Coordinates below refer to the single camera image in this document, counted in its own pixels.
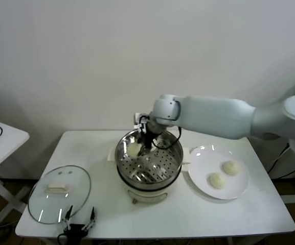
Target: steamed bun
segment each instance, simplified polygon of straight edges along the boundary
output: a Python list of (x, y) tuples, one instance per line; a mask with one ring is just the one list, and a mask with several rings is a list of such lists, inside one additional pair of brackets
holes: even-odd
[(227, 161), (222, 165), (223, 171), (231, 176), (238, 175), (241, 171), (240, 165), (235, 161)]
[(216, 189), (223, 189), (225, 186), (224, 176), (221, 173), (213, 173), (209, 176), (211, 186)]

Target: pot handle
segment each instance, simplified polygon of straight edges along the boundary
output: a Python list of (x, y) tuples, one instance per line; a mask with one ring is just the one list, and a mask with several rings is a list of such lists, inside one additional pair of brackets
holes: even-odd
[(108, 152), (107, 161), (108, 162), (115, 162), (116, 161), (115, 154), (116, 154), (116, 148), (111, 147)]

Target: floor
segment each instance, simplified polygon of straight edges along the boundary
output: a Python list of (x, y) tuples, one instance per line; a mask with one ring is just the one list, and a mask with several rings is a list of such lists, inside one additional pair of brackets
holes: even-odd
[[(13, 194), (16, 194), (24, 185), (24, 183), (7, 182), (5, 187)], [(275, 183), (275, 186), (280, 194), (295, 194), (295, 185), (291, 183)], [(6, 201), (0, 197), (0, 209), (6, 205)], [(295, 204), (288, 204), (287, 208), (295, 221)], [(7, 228), (0, 230), (0, 245), (39, 245), (44, 244), (35, 238), (21, 238), (15, 235), (14, 229), (16, 221), (19, 220), (20, 213), (13, 211), (5, 220), (6, 223), (14, 222)], [(98, 241), (98, 240), (83, 240), (82, 245), (91, 244), (105, 245), (227, 245), (225, 238), (215, 239), (174, 239), (174, 240), (126, 240), (126, 241)], [(295, 245), (295, 232), (290, 234), (278, 234), (267, 237), (262, 240), (259, 245), (275, 245), (275, 244), (293, 244)]]

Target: white wall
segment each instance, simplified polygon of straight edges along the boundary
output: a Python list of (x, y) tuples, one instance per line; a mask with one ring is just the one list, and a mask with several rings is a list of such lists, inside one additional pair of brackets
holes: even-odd
[(271, 103), (295, 85), (295, 1), (0, 1), (0, 167), (38, 178), (70, 129), (129, 129), (161, 93)]

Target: black clamp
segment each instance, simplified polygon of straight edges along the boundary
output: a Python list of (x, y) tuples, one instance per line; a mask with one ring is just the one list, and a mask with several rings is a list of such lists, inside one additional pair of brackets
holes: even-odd
[(86, 237), (88, 234), (88, 230), (92, 228), (95, 224), (95, 212), (94, 207), (90, 214), (89, 222), (85, 224), (70, 224), (69, 219), (72, 211), (72, 207), (70, 207), (69, 211), (65, 214), (64, 219), (62, 219), (62, 224), (64, 226), (63, 233), (57, 237), (57, 241), (59, 244), (60, 237), (66, 236), (67, 241), (65, 245), (79, 245), (82, 238)]

